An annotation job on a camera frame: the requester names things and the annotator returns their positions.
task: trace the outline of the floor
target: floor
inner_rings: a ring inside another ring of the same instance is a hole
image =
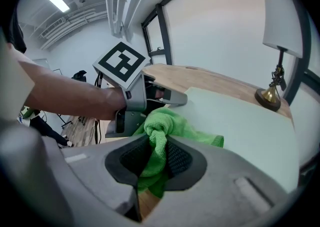
[[[94,134],[94,118],[86,118],[85,124],[83,125],[81,121],[78,120],[77,116],[71,116],[69,121],[72,121],[72,124],[68,124],[64,127],[61,135],[66,135],[67,138],[74,144],[75,147],[82,147],[88,145],[95,144],[95,134]],[[110,121],[101,120],[100,128],[101,128],[101,142],[100,143],[108,143],[116,140],[120,140],[121,138],[105,138],[105,134],[107,131],[107,127]],[[154,196],[148,190],[140,193],[138,195],[139,198],[139,207],[142,220],[144,220],[151,211],[155,208],[155,206],[159,203],[160,199]]]

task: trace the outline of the person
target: person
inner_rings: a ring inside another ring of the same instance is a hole
[[[37,65],[23,53],[27,47],[18,24],[17,10],[11,22],[3,27],[9,55],[17,60],[34,82],[25,105],[32,109],[70,116],[84,116],[98,120],[114,120],[116,112],[126,107],[122,88],[99,88],[90,83],[62,76]],[[164,92],[156,90],[155,98],[162,98]]]
[[[42,136],[53,138],[60,148],[74,146],[74,144],[70,140],[68,140],[68,137],[66,135],[62,136],[54,131],[51,126],[47,124],[47,120],[44,121],[42,117],[40,117],[40,114],[41,111],[29,108],[28,111],[25,112],[25,114],[22,114],[22,112],[20,112],[17,120],[20,124],[23,124],[27,127],[33,127],[34,129],[38,130]]]

